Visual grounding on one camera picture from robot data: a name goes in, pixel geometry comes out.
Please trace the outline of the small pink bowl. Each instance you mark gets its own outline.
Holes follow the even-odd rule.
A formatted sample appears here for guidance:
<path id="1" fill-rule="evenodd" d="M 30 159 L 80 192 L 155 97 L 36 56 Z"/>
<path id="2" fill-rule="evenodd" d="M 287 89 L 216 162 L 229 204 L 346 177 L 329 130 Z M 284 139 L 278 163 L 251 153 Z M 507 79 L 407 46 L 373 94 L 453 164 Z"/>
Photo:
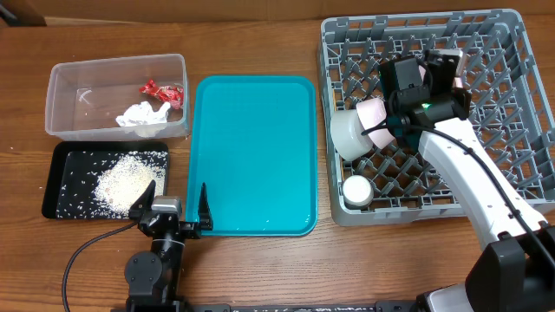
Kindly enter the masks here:
<path id="1" fill-rule="evenodd" d="M 387 119 L 385 104 L 380 98 L 357 103 L 356 112 L 364 130 L 377 127 Z M 379 149 L 383 149 L 395 139 L 388 129 L 375 130 L 365 137 Z"/>

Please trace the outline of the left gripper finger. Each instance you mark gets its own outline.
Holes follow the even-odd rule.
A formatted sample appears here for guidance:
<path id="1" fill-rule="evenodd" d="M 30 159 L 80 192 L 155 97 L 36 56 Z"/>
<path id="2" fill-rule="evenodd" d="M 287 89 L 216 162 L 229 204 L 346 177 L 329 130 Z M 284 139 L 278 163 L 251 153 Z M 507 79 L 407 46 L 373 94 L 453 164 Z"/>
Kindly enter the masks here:
<path id="1" fill-rule="evenodd" d="M 212 214 L 208 203 L 206 183 L 203 183 L 199 195 L 199 224 L 203 231 L 213 230 Z"/>
<path id="2" fill-rule="evenodd" d="M 142 215 L 148 211 L 155 198 L 156 183 L 152 180 L 146 190 L 139 196 L 139 198 L 131 205 L 128 211 L 129 219 L 141 219 Z"/>

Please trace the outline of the red snack wrapper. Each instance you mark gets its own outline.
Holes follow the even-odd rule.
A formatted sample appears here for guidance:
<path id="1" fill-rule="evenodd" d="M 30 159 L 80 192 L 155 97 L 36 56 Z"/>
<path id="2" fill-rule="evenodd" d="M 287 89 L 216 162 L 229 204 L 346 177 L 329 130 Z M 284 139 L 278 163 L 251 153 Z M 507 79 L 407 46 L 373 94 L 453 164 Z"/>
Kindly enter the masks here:
<path id="1" fill-rule="evenodd" d="M 168 102 L 173 109 L 183 108 L 185 90 L 181 86 L 158 85 L 154 80 L 149 80 L 140 87 L 140 92 L 147 94 L 163 103 Z"/>

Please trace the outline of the grey bowl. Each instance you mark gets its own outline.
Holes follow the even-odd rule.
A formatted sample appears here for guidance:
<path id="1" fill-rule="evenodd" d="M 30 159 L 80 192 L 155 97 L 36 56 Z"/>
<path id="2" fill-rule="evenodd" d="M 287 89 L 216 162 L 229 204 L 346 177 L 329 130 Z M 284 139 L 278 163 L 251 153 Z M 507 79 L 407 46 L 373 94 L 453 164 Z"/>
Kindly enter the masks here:
<path id="1" fill-rule="evenodd" d="M 347 161 L 368 153 L 373 142 L 365 135 L 356 110 L 336 111 L 330 120 L 330 135 L 336 151 Z"/>

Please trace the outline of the pile of rice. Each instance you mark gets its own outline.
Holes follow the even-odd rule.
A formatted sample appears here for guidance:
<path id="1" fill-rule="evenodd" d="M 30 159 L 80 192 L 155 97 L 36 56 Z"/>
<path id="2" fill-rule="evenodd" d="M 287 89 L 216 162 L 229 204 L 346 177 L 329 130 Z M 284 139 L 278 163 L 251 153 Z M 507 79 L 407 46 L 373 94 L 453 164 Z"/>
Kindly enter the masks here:
<path id="1" fill-rule="evenodd" d="M 98 198 L 106 200 L 111 209 L 127 212 L 131 205 L 154 180 L 157 184 L 162 178 L 156 175 L 153 168 L 145 166 L 134 156 L 126 156 L 117 165 L 99 177 L 96 190 Z"/>

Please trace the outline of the white cup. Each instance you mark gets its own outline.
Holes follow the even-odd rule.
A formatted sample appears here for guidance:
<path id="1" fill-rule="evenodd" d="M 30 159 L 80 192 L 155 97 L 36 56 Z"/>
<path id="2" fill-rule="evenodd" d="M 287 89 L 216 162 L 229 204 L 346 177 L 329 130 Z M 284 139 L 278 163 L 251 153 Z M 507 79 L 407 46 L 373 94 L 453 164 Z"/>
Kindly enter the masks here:
<path id="1" fill-rule="evenodd" d="M 374 190 L 369 180 L 362 175 L 352 175 L 343 181 L 343 202 L 347 208 L 366 209 L 374 198 Z"/>

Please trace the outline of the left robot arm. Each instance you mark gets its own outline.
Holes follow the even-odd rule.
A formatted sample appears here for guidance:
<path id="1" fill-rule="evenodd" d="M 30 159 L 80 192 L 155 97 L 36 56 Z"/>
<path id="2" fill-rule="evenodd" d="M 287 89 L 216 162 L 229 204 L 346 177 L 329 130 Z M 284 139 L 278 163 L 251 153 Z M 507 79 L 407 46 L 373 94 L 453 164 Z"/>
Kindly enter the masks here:
<path id="1" fill-rule="evenodd" d="M 152 243 L 149 251 L 138 252 L 127 261 L 127 311 L 193 310 L 177 290 L 186 240 L 200 239 L 203 231 L 213 229 L 205 185 L 199 195 L 198 215 L 197 222 L 182 221 L 181 199 L 157 196 L 154 181 L 131 205 L 129 218 Z"/>

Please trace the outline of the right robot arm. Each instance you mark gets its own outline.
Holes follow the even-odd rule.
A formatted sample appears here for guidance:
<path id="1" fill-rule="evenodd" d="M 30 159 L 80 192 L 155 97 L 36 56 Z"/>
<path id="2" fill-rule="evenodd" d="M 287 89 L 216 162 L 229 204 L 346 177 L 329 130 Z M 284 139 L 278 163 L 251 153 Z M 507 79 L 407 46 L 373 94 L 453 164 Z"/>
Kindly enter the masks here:
<path id="1" fill-rule="evenodd" d="M 480 241 L 465 281 L 420 295 L 420 311 L 552 311 L 554 227 L 508 182 L 469 120 L 471 93 L 457 50 L 378 68 L 387 117 L 380 126 L 416 150 L 447 183 Z"/>

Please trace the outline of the large white plate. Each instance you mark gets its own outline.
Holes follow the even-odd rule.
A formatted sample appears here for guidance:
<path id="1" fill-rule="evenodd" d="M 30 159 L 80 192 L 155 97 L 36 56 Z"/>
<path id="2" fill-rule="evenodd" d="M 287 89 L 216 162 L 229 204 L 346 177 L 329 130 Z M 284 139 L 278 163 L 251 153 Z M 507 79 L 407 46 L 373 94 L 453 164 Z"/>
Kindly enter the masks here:
<path id="1" fill-rule="evenodd" d="M 452 88 L 463 88 L 462 78 L 455 75 L 451 63 L 437 62 L 419 65 L 423 82 L 429 86 L 431 94 L 441 94 Z"/>

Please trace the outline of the white tissue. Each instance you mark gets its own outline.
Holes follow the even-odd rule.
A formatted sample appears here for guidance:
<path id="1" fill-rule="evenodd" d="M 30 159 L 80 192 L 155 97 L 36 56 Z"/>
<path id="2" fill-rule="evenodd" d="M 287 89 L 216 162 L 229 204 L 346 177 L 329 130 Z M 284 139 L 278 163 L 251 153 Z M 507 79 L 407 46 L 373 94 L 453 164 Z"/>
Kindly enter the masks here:
<path id="1" fill-rule="evenodd" d="M 167 118 L 171 109 L 169 102 L 164 102 L 158 111 L 154 111 L 148 101 L 133 104 L 123 115 L 115 118 L 120 127 L 125 127 L 125 132 L 133 132 L 141 138 L 155 137 L 167 127 Z"/>

